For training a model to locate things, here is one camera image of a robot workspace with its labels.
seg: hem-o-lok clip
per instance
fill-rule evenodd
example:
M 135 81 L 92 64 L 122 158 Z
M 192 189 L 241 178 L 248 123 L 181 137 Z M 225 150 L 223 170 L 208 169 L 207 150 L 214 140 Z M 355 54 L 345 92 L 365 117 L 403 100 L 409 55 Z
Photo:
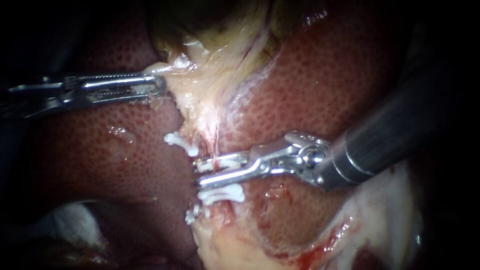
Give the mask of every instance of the hem-o-lok clip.
M 282 138 L 250 150 L 227 153 L 216 158 L 199 158 L 193 162 L 200 176 L 200 191 L 223 188 L 254 178 L 275 174 L 291 174 L 315 187 L 321 187 L 312 170 L 326 156 L 330 143 L 302 131 L 291 131 Z

